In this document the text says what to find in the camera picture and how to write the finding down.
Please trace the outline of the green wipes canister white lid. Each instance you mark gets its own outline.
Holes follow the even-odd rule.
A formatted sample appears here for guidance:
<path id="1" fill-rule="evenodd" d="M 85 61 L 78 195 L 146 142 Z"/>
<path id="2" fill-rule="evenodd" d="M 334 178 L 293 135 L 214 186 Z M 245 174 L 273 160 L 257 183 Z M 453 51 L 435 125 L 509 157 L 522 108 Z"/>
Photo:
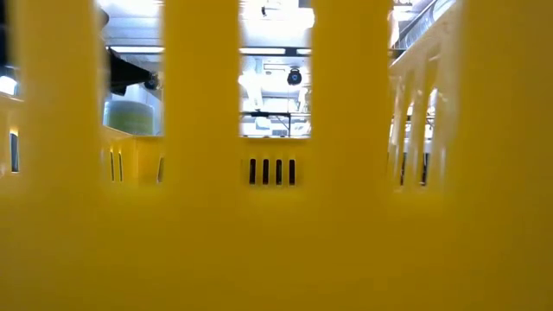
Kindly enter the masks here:
<path id="1" fill-rule="evenodd" d="M 160 136 L 163 132 L 159 109 L 133 100 L 107 100 L 103 125 L 136 136 Z"/>

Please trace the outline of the long ceiling light fixture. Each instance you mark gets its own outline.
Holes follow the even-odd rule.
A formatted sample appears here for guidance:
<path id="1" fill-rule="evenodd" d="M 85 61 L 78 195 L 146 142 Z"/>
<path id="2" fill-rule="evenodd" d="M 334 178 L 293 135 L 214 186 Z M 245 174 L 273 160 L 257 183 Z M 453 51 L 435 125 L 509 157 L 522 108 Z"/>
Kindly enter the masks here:
<path id="1" fill-rule="evenodd" d="M 162 54 L 165 51 L 161 46 L 109 46 L 120 54 Z M 289 57 L 303 57 L 311 55 L 310 48 L 240 48 L 239 52 L 245 55 L 281 55 Z"/>

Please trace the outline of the yellow slotted plastic basket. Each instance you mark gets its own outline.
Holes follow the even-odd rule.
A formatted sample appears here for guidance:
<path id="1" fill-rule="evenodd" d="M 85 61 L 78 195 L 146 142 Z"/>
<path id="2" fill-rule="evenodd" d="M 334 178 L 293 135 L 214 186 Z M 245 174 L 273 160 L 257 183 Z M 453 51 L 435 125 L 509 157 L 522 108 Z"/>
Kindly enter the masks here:
<path id="1" fill-rule="evenodd" d="M 553 0 L 313 0 L 307 140 L 238 133 L 239 0 L 165 0 L 161 137 L 95 0 L 0 0 L 0 311 L 553 311 Z"/>

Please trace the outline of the black metal frame stand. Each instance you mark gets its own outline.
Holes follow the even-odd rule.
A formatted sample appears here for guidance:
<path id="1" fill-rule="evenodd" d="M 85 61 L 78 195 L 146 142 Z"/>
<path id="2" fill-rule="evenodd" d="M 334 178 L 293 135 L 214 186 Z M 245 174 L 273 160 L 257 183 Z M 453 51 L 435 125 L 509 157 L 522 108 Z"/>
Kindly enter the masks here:
<path id="1" fill-rule="evenodd" d="M 242 111 L 239 135 L 256 138 L 309 138 L 311 115 L 298 112 Z"/>

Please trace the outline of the black aluminium table frame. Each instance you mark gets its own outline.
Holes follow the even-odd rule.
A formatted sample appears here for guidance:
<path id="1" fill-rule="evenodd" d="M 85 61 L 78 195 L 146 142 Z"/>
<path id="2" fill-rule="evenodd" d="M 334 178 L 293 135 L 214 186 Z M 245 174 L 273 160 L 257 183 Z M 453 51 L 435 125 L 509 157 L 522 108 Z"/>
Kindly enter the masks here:
<path id="1" fill-rule="evenodd" d="M 456 0 L 423 0 L 426 6 L 400 31 L 394 49 L 407 49 L 453 5 Z"/>

